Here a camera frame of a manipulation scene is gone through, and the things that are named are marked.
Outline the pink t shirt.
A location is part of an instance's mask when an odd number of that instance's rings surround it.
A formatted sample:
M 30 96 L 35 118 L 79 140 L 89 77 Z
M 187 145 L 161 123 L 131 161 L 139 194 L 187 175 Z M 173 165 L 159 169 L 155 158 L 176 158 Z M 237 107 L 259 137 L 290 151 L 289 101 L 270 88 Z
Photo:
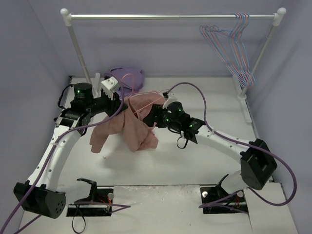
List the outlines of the pink t shirt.
M 91 134 L 91 152 L 100 153 L 110 135 L 122 134 L 123 141 L 131 152 L 155 149 L 158 139 L 153 133 L 153 127 L 143 122 L 151 111 L 153 104 L 163 105 L 164 98 L 160 94 L 148 93 L 127 98 L 126 110 L 109 119 L 106 123 L 96 126 Z

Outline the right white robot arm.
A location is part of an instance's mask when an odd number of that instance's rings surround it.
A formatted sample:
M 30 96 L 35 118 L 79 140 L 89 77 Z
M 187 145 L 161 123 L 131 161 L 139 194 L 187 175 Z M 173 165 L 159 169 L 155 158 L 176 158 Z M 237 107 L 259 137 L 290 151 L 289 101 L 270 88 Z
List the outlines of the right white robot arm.
M 209 146 L 238 162 L 240 169 L 231 175 L 225 175 L 217 183 L 215 194 L 222 201 L 228 200 L 238 190 L 262 190 L 277 169 L 277 163 L 269 154 L 264 141 L 256 139 L 239 143 L 232 136 L 222 138 L 208 129 L 203 120 L 185 113 L 178 101 L 169 104 L 166 109 L 160 104 L 152 105 L 143 122 L 149 127 L 171 129 L 186 141 Z

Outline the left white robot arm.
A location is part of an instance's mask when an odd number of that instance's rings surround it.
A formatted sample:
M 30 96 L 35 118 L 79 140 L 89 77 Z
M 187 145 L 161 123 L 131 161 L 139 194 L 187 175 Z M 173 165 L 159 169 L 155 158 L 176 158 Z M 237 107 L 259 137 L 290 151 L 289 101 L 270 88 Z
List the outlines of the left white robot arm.
M 24 183 L 18 182 L 14 195 L 25 211 L 56 219 L 67 203 L 73 203 L 71 192 L 57 191 L 59 177 L 67 158 L 85 135 L 88 127 L 94 126 L 92 118 L 101 113 L 114 117 L 127 106 L 123 103 L 123 88 L 117 80 L 110 78 L 100 83 L 100 96 L 93 96 L 89 83 L 73 86 L 74 97 L 70 106 L 61 111 L 55 121 L 55 128 L 49 145 L 38 166 Z

